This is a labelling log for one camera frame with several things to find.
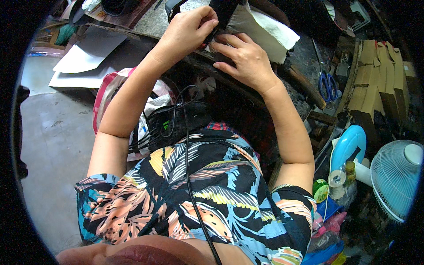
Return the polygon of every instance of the fan grille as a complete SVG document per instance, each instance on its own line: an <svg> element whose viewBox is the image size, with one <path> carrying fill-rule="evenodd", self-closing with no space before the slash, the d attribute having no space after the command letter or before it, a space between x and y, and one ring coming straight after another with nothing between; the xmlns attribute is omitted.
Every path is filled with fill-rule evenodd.
<svg viewBox="0 0 424 265"><path fill-rule="evenodd" d="M421 167L408 162L404 149L417 142L399 140L384 145L371 163L371 181L380 206L393 220L403 222L412 205Z"/></svg>

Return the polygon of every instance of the black cable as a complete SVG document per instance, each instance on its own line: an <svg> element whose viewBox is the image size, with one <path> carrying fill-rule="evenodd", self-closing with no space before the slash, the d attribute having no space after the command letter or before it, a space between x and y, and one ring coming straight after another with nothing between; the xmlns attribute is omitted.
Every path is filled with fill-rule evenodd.
<svg viewBox="0 0 424 265"><path fill-rule="evenodd" d="M184 118L185 118L185 122L186 122L186 153L185 153L185 170L186 170L186 182L187 182L187 189L188 189L188 193L190 194L190 199L191 199L191 203L193 204L193 208L194 211L196 212L196 216L199 220L200 226L202 227L203 233L205 234L206 237L206 241L209 244L209 247L212 251L212 254L215 258L215 261L218 265L222 265L221 259L219 258L218 252L215 249L215 246L213 245L211 238L209 236L209 233L206 229L206 226L203 222L202 217L200 216L200 212L199 209L197 208L196 205L196 200L194 199L193 196L193 190L191 188L191 182L190 182L190 176L188 174L188 145L189 145L189 131L188 131L188 119L187 119L187 113L186 113L186 109L185 109L185 105L183 104L183 110L184 110Z"/></svg>
<svg viewBox="0 0 424 265"><path fill-rule="evenodd" d="M200 226L202 227L202 230L203 230L203 233L205 234L205 238L206 238L206 241L208 242L208 244L209 244L209 247L210 247L210 249L211 249L211 251L212 251L212 254L213 254L213 256L214 256L214 258L215 258L215 261L216 261L216 263L218 264L218 265L222 265L222 262L221 262L221 260L220 260L220 258L219 258L219 255L218 255L218 252L216 251L216 249L215 249L215 246L213 245L213 243L212 243L212 241L211 241L211 238L210 238L210 236L209 236L209 233L208 233L208 231L207 231L207 229L206 229L206 226L205 226L205 223L203 222L203 219L202 219L202 217L201 217L201 215L200 215L200 212L199 212L199 209L197 208L197 205L196 205L196 201L195 201L195 199L194 199L194 196L193 196L193 190L192 190L192 188L191 188L191 182L190 182L190 176L189 176L189 174L188 174L188 147L189 147L189 129L188 129L188 118L187 118L187 111L186 111L186 108L185 108L185 106L186 105L188 105L188 104L191 104L191 103L203 103L203 104L206 104L205 102L201 102L201 101L194 101L193 99L191 99L190 101L188 101L188 102L184 102L184 98L183 98L183 92L184 91L186 91L187 89L189 89L190 87L195 87L196 89L197 89L197 93L199 93L199 88L196 86L196 85L189 85L189 86L187 86L187 87L185 87L182 91L180 91L179 89L178 89L178 87L176 86L176 88L177 88L177 90L178 90L178 92L179 92L179 94L177 95L177 97L176 97L176 100L175 100L175 105L174 105L174 107L173 107L173 110L174 110L174 114L173 114L173 118L172 118L172 120L173 120L173 122L172 122L172 124L170 124L170 126L172 127L171 129L170 129L170 133L168 134L168 135L163 135L163 133L162 133L162 127L161 127L161 129L160 129L160 134L161 134L161 136L162 137L165 137L165 138L167 138L167 137L169 137L169 136L171 136L172 135L172 133L173 133L173 131L174 131L174 127L175 127L175 116L176 116L176 110L177 109L180 109L180 108L183 108L183 111L184 111L184 119L185 119L185 124L186 124L186 153L185 153L185 170L186 170L186 182L187 182L187 189L188 189L188 193L189 193L189 195L190 195L190 199L191 199L191 203L193 204L193 208L194 208L194 211L196 212L196 216L197 216L197 218L198 218L198 220L199 220L199 223L200 223ZM150 127L150 124L148 124L148 119L147 119L147 116L146 116L146 114L144 113L144 111L143 111L143 114L144 114L144 117L146 118L146 124L148 125L148 128L149 128L149 133L147 133L142 139L140 139L138 142L137 142L137 146L139 145L139 144L141 144L141 143L143 143L143 142L145 142L146 140L149 140L149 142L148 143L146 143L146 144L144 144L142 147L139 147L139 149L143 149L143 148L145 148L145 147L148 147L148 146L150 146L150 145L154 145L155 144L155 139L151 139L154 135L157 135L157 130L153 130L151 127ZM136 144L132 144L132 145L130 145L130 148L129 148L129 150L131 151L132 149L133 149L133 147L135 147L136 146Z"/></svg>

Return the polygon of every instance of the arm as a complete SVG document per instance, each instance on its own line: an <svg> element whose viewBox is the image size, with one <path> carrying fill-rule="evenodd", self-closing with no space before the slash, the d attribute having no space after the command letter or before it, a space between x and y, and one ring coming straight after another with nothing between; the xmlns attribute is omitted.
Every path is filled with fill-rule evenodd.
<svg viewBox="0 0 424 265"><path fill-rule="evenodd" d="M293 184L312 194L315 164L311 142L284 84L271 69L266 52L245 33L223 34L217 40L220 43L213 43L212 48L231 58L237 68L224 62L217 62L214 67L258 91L271 114L284 161L275 187Z"/></svg>
<svg viewBox="0 0 424 265"><path fill-rule="evenodd" d="M164 35L110 102L94 141L87 176L126 170L129 136L137 124L156 80L194 51L218 24L209 6L177 14Z"/></svg>

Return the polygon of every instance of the plaid fabric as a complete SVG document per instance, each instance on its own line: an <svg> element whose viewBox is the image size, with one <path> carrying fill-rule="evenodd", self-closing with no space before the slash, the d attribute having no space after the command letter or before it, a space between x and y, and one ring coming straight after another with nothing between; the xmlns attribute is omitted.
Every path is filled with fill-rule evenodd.
<svg viewBox="0 0 424 265"><path fill-rule="evenodd" d="M239 131L237 131L236 129L227 126L227 124L225 123L225 121L221 121L221 122L216 122L216 121L211 121L205 128L203 128L205 130L221 130L221 131L230 131L234 134L237 134L238 136L240 136L241 138L243 138L250 146L252 146L249 141L243 136L241 135L241 133ZM258 152L254 151L256 157L258 158L258 160L260 161L260 155Z"/></svg>

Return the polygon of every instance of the hand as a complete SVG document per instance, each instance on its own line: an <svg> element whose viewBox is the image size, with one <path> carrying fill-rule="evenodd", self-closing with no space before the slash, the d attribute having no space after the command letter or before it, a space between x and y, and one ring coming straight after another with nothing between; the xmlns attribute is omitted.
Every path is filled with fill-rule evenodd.
<svg viewBox="0 0 424 265"><path fill-rule="evenodd" d="M215 39L217 42L212 43L211 47L233 60L237 68L224 62L216 62L214 67L250 86L261 95L281 83L272 71L266 52L246 33L222 34Z"/></svg>
<svg viewBox="0 0 424 265"><path fill-rule="evenodd" d="M152 50L154 58L169 67L198 48L218 25L218 16L210 6L178 13Z"/></svg>

